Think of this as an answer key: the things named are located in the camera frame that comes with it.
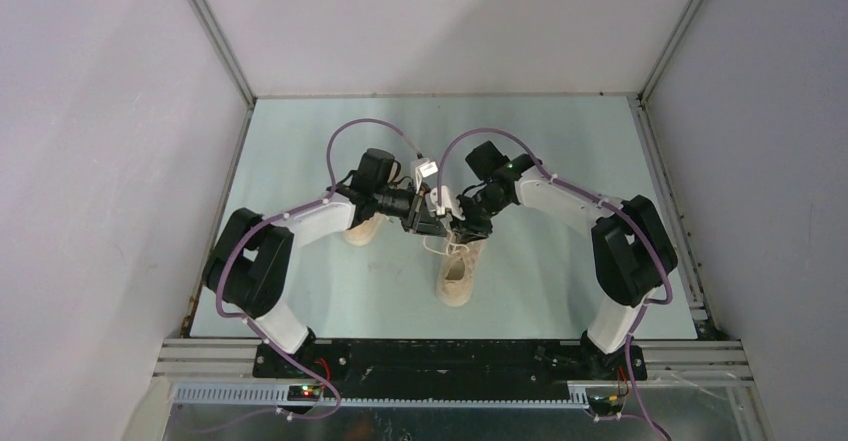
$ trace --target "white wall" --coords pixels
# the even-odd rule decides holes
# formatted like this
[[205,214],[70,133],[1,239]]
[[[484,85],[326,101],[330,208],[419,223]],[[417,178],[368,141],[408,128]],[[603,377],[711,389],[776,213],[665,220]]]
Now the white wall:
[[209,0],[259,96],[637,91],[687,0]]
[[0,0],[0,438],[118,439],[244,106],[186,0]]
[[848,0],[708,0],[650,114],[777,438],[845,439]]

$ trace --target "white panel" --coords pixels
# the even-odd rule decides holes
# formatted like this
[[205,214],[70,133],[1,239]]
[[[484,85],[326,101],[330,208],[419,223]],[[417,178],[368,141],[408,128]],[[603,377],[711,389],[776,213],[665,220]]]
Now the white panel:
[[848,0],[707,0],[651,115],[778,440],[844,439]]
[[641,88],[686,0],[209,0],[259,96]]
[[[315,199],[329,184],[324,150],[332,132],[359,117],[391,120],[439,159],[468,129],[509,130],[527,142],[559,176],[627,199],[656,200],[627,99],[616,96],[485,96],[260,100],[227,202],[266,215]],[[478,181],[463,159],[486,139],[510,157],[507,139],[477,136],[457,146],[446,183],[462,190]],[[358,125],[336,141],[337,176],[356,168],[368,147],[388,149],[404,166],[412,150],[393,131]],[[319,336],[382,338],[579,338],[604,297],[595,277],[591,243],[564,223],[512,206],[494,219],[476,270],[474,295],[449,308],[435,295],[440,258],[422,238],[383,223],[372,243],[346,244],[328,236],[295,251],[284,296]],[[438,240],[430,239],[431,246]],[[644,338],[694,338],[677,273],[675,302],[653,307],[638,331]],[[204,289],[192,334],[252,336],[238,320],[223,319]]]
[[0,0],[0,438],[120,439],[244,106],[186,0]]

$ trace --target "white shoe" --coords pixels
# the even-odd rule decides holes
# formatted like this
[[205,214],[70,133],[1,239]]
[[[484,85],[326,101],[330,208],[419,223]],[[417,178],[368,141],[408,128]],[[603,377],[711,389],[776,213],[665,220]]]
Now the white shoe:
[[486,240],[468,244],[454,244],[453,233],[448,234],[447,255],[442,259],[439,279],[436,281],[436,297],[443,303],[458,308],[471,299],[474,289],[474,272]]
[[352,244],[354,246],[365,246],[374,239],[374,236],[377,235],[377,230],[380,229],[380,225],[383,224],[385,219],[386,215],[374,213],[374,216],[371,216],[371,219],[368,221],[365,221],[355,228],[342,231],[342,238],[344,238],[348,244]]

